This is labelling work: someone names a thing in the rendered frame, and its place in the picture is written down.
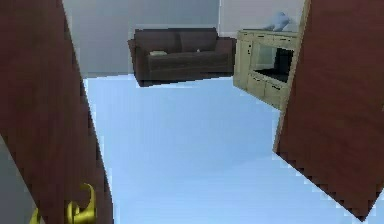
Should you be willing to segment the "dark brown sofa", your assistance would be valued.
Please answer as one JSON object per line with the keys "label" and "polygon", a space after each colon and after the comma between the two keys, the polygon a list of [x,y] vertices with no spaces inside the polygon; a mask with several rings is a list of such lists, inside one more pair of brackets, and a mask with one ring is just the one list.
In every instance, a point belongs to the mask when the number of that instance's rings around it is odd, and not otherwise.
{"label": "dark brown sofa", "polygon": [[[136,29],[128,46],[140,87],[230,77],[234,73],[236,39],[220,37],[215,27]],[[150,56],[151,51],[168,54]]]}

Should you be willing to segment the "pale green cabinet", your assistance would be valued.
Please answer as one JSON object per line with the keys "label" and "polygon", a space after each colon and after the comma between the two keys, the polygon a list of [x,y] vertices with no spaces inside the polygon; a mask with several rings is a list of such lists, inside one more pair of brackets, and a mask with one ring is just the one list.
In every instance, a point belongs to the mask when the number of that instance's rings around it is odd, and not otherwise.
{"label": "pale green cabinet", "polygon": [[296,32],[237,33],[233,85],[280,110],[297,47]]}

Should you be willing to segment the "pale blue statue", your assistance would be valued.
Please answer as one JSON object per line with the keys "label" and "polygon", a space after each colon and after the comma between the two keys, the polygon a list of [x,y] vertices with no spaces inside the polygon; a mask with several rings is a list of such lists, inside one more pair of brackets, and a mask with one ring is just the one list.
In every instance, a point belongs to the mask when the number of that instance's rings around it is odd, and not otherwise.
{"label": "pale blue statue", "polygon": [[290,22],[290,18],[284,12],[278,12],[272,19],[272,22],[265,27],[269,31],[282,31]]}

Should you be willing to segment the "reddish brown wooden door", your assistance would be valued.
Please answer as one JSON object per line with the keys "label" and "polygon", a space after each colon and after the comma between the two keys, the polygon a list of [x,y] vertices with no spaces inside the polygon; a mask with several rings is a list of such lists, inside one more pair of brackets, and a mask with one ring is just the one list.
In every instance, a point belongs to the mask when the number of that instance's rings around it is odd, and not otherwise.
{"label": "reddish brown wooden door", "polygon": [[384,0],[305,0],[274,151],[367,218],[384,189]]}

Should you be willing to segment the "reddish brown room door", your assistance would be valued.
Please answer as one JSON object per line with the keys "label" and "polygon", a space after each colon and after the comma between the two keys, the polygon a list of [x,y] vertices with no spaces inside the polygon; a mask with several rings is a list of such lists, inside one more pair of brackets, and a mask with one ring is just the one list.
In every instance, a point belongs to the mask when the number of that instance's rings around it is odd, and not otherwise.
{"label": "reddish brown room door", "polygon": [[70,201],[114,224],[99,143],[62,0],[0,0],[0,136],[46,224]]}

